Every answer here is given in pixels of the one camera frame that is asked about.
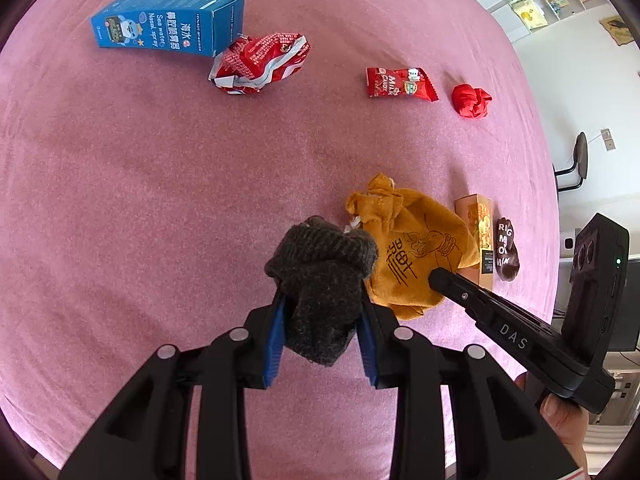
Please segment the person's right hand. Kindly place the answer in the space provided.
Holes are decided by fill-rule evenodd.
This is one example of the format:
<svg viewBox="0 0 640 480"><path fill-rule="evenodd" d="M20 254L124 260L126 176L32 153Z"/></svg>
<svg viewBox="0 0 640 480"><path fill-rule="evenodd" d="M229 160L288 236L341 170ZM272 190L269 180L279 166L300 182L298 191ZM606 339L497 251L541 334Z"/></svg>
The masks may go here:
<svg viewBox="0 0 640 480"><path fill-rule="evenodd" d="M582 476L589 479L587 456L584 450L589 413L581 406L570 404L553 393L549 393L544 398L539 413L574 458L575 463L582 467L584 473Z"/></svg>

